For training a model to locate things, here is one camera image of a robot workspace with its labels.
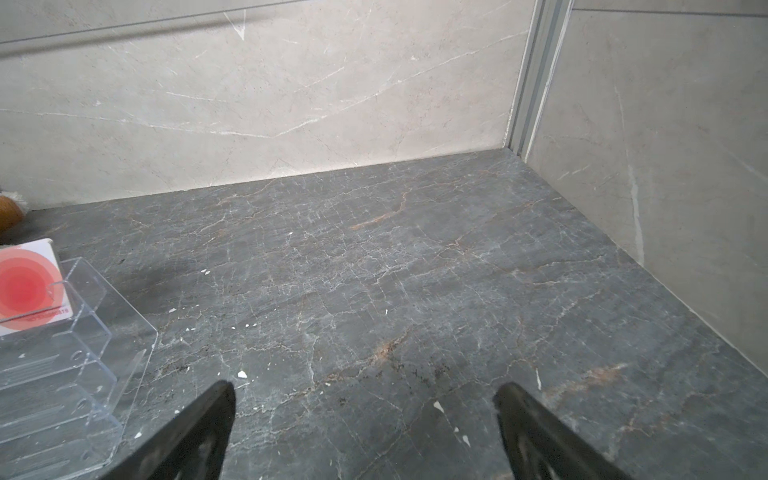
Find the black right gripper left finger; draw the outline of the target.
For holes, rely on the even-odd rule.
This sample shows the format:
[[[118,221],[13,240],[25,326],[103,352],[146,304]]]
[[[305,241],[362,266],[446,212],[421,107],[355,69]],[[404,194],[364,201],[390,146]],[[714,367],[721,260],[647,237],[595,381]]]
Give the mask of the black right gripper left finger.
[[[219,380],[103,477],[217,480],[235,414],[234,385]]]

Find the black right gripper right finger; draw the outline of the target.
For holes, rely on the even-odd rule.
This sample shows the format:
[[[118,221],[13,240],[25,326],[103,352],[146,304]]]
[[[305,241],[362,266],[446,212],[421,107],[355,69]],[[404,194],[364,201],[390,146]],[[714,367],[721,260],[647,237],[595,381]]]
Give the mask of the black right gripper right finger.
[[[503,447],[516,479],[627,479],[515,382],[493,397]]]

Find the clear acrylic tiered card stand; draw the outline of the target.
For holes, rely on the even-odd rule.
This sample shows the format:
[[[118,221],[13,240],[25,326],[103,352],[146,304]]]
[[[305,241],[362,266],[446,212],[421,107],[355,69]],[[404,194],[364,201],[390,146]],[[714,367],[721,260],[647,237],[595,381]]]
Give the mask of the clear acrylic tiered card stand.
[[[1,476],[76,479],[121,442],[158,339],[84,258],[62,263],[72,314],[1,338]]]

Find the white card red circle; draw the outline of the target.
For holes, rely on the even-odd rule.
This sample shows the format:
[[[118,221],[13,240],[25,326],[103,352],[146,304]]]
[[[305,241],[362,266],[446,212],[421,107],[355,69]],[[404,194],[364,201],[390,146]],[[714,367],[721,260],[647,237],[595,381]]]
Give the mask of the white card red circle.
[[[1,249],[1,335],[70,319],[71,302],[50,238]]]

